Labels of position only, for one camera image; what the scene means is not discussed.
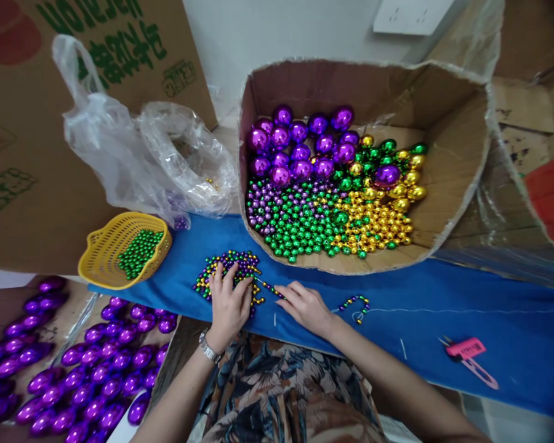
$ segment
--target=patterned dress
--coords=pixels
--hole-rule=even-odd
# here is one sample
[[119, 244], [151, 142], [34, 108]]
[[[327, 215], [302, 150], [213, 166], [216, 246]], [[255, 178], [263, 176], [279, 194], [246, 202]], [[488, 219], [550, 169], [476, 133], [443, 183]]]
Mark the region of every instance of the patterned dress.
[[347, 360], [242, 333], [211, 384], [210, 442], [387, 442], [370, 386]]

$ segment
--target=wristwatch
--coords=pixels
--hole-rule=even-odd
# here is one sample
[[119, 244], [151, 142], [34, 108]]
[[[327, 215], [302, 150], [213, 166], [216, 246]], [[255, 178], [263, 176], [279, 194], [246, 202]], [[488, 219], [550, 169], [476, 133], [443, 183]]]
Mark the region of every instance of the wristwatch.
[[201, 335], [199, 336], [199, 345], [201, 349], [203, 349], [203, 353], [205, 354], [205, 356], [208, 359], [210, 359], [213, 363], [218, 364], [223, 354], [216, 354], [214, 350], [207, 345], [207, 341], [205, 340], [205, 334], [207, 334], [208, 330], [209, 328], [201, 332]]

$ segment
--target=clear plastic bag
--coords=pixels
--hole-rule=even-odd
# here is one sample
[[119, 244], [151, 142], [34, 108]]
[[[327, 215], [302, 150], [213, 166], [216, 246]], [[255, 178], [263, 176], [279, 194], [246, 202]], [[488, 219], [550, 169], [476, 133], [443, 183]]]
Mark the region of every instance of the clear plastic bag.
[[[74, 99], [63, 115], [65, 139], [97, 174], [109, 204], [155, 214], [175, 229], [190, 227], [187, 212], [226, 213], [237, 195], [235, 162], [192, 110], [153, 102], [134, 119], [105, 93], [81, 42], [58, 35], [52, 53]], [[78, 55], [89, 73], [82, 83]]]

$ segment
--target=blue table cover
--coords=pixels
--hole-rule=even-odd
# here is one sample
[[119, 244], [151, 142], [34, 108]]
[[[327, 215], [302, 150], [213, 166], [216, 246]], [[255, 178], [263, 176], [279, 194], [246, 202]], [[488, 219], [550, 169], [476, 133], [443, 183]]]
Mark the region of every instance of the blue table cover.
[[[335, 276], [272, 260], [250, 238], [240, 216], [195, 216], [192, 222], [191, 230], [174, 234], [168, 256], [149, 280], [123, 291], [91, 289], [211, 321], [211, 304], [191, 288], [205, 258], [229, 249], [251, 250], [260, 258], [264, 281], [274, 285], [298, 280], [320, 291], [330, 309], [351, 295], [368, 297], [372, 311], [362, 325], [351, 319], [362, 307], [358, 302], [339, 314], [426, 380], [554, 417], [553, 289], [438, 260], [369, 276]], [[269, 291], [262, 290], [260, 296], [267, 302], [257, 307], [245, 329], [338, 354], [275, 305]], [[487, 351], [475, 360], [497, 380], [499, 390], [452, 362], [438, 341], [443, 335], [454, 341], [478, 337]]]

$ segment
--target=green beads in basket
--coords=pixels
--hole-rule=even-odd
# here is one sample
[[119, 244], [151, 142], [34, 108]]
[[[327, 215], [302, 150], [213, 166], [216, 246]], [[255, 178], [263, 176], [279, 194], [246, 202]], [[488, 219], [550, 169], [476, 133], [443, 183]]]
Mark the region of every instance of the green beads in basket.
[[154, 257], [156, 245], [160, 243], [163, 232], [142, 229], [127, 249], [119, 254], [119, 269], [125, 271], [127, 280], [138, 278], [146, 262]]

